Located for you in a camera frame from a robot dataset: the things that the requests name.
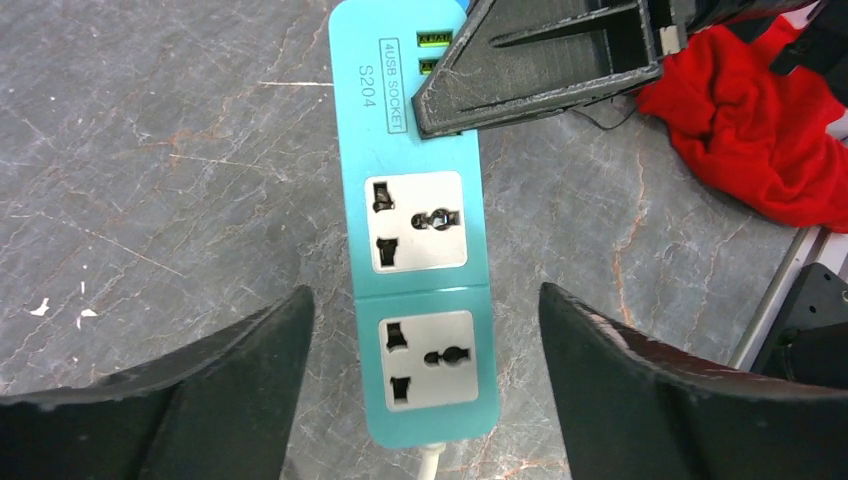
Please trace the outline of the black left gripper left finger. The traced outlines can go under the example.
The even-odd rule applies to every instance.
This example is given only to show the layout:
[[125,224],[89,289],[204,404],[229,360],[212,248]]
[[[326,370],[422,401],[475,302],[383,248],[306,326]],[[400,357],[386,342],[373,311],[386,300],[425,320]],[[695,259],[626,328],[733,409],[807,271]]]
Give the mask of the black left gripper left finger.
[[84,388],[1,400],[5,479],[276,479],[314,325],[306,286]]

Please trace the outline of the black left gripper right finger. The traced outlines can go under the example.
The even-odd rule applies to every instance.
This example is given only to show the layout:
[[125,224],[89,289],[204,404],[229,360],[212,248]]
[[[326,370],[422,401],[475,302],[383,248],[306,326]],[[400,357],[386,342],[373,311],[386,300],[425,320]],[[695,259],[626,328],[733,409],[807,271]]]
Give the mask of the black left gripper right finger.
[[573,478],[846,477],[845,391],[690,355],[553,283],[538,318]]

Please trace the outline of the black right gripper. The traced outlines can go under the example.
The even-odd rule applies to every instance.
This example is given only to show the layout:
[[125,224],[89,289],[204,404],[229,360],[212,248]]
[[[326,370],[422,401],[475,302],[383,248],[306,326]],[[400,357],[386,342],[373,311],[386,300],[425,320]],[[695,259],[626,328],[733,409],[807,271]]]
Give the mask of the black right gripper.
[[412,99],[436,138],[553,116],[638,89],[661,73],[663,28],[736,24],[743,40],[812,0],[476,1]]

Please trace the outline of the teal power strip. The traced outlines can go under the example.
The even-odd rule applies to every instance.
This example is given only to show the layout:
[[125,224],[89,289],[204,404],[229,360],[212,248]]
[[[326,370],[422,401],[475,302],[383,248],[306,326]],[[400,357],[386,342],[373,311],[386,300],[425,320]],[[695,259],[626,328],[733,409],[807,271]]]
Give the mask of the teal power strip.
[[461,1],[344,1],[329,18],[366,420],[390,449],[499,417],[479,136],[425,139],[412,105],[465,19]]

